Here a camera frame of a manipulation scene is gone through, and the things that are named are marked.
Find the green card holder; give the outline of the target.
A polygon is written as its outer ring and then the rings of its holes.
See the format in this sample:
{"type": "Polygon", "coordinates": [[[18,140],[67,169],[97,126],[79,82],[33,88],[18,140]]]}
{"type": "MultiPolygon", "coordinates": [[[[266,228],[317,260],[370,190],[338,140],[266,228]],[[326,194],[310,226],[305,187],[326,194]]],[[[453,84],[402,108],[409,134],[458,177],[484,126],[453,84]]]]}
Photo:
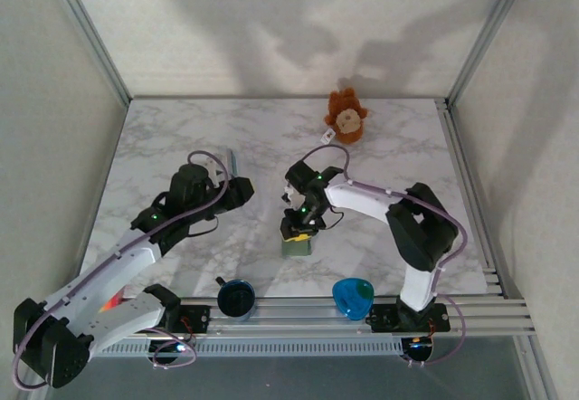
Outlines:
{"type": "Polygon", "coordinates": [[[306,257],[312,254],[311,238],[302,240],[283,241],[281,243],[281,256],[284,258],[306,257]]]}

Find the bright blue bowl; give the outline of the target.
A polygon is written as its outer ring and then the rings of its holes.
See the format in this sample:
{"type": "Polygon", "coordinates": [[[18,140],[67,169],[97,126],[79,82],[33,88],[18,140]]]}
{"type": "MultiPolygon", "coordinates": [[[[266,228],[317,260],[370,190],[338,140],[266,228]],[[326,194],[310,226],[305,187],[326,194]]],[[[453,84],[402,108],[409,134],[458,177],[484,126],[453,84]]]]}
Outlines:
{"type": "Polygon", "coordinates": [[[367,280],[346,278],[334,284],[332,297],[342,315],[347,319],[359,321],[364,319],[372,308],[375,291],[367,280]]]}

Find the dark blue cup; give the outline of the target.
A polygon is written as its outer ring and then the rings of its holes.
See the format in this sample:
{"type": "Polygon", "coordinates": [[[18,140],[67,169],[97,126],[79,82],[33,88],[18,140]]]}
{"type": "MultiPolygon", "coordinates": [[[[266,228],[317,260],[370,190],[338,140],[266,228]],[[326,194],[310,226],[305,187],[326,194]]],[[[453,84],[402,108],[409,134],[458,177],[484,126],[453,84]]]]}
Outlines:
{"type": "Polygon", "coordinates": [[[245,321],[256,310],[256,295],[254,288],[247,281],[226,281],[222,277],[215,279],[220,286],[217,295],[219,310],[233,320],[245,321]]]}

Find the brown plush monkey toy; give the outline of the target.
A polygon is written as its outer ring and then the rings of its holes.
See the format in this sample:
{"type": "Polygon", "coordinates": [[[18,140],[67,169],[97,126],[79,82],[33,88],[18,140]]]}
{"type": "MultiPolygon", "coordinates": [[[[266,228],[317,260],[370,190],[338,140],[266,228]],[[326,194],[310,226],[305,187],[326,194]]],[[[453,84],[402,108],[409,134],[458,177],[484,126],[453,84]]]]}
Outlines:
{"type": "Polygon", "coordinates": [[[329,94],[325,123],[335,131],[344,145],[356,143],[364,134],[368,109],[363,107],[353,88],[333,90],[329,94]]]}

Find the colourful marker pack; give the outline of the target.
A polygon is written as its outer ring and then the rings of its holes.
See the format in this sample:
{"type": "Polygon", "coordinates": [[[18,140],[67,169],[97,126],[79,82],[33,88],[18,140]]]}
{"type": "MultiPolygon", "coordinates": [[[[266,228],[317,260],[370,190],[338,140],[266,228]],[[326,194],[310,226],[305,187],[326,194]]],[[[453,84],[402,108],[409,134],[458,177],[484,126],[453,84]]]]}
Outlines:
{"type": "Polygon", "coordinates": [[[117,291],[100,309],[100,312],[105,312],[116,308],[123,303],[126,288],[122,287],[117,291]]]}

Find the aluminium front frame rail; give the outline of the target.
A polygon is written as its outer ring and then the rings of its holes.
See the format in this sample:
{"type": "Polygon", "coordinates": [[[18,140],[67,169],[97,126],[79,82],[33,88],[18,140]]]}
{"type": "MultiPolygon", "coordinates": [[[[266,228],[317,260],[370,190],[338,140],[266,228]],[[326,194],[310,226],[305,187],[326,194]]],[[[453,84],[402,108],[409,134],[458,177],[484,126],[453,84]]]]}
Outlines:
{"type": "MultiPolygon", "coordinates": [[[[392,298],[378,298],[374,304],[394,304],[392,298]]],[[[330,298],[263,298],[245,321],[228,318],[214,299],[184,299],[180,306],[207,305],[210,321],[204,338],[345,338],[384,334],[398,337],[426,336],[472,337],[525,336],[535,332],[529,310],[523,300],[495,295],[454,296],[442,302],[447,308],[451,330],[429,333],[373,333],[365,318],[347,319],[330,298]]],[[[125,300],[112,310],[89,313],[79,304],[69,303],[55,313],[74,334],[104,338],[116,329],[122,338],[159,322],[168,308],[146,293],[125,300]]]]}

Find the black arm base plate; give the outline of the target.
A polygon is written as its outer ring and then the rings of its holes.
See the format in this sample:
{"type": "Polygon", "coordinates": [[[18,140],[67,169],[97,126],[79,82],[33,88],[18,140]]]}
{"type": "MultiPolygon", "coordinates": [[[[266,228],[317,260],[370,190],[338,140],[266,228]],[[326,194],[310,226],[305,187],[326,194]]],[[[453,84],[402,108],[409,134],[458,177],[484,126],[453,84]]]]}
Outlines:
{"type": "Polygon", "coordinates": [[[166,310],[156,324],[158,329],[173,334],[205,334],[210,321],[207,305],[184,305],[166,310]]]}
{"type": "Polygon", "coordinates": [[[451,324],[447,308],[433,303],[427,309],[416,312],[401,304],[374,304],[365,318],[373,333],[429,333],[449,332],[451,324]]]}

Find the aluminium side frame rail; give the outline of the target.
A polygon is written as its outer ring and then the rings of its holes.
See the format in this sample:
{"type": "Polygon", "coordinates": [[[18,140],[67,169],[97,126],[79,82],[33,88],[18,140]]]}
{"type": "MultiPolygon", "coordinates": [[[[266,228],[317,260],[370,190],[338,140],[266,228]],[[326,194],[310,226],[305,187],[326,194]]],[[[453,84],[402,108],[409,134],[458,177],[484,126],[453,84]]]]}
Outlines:
{"type": "Polygon", "coordinates": [[[436,99],[434,103],[457,174],[465,210],[469,217],[470,229],[482,257],[483,271],[485,274],[493,274],[496,277],[495,281],[489,285],[489,293],[507,299],[508,287],[505,285],[505,280],[500,272],[500,262],[483,214],[475,176],[461,142],[455,118],[449,110],[446,99],[436,99]]]}

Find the aluminium frame post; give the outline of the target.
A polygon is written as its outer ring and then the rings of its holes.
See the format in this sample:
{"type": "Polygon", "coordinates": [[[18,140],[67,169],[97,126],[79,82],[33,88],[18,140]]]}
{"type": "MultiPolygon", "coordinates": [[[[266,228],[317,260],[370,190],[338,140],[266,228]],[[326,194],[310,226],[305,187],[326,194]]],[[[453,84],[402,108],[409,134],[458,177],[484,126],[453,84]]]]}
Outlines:
{"type": "Polygon", "coordinates": [[[479,34],[462,64],[459,74],[446,97],[447,109],[454,108],[467,89],[472,77],[482,62],[498,30],[506,19],[516,0],[495,0],[489,15],[479,30],[479,34]]]}
{"type": "Polygon", "coordinates": [[[81,37],[89,46],[95,62],[100,67],[119,102],[127,110],[132,101],[132,95],[106,48],[96,25],[93,23],[85,4],[82,0],[62,0],[62,2],[65,10],[71,16],[73,24],[78,28],[81,37]]]}

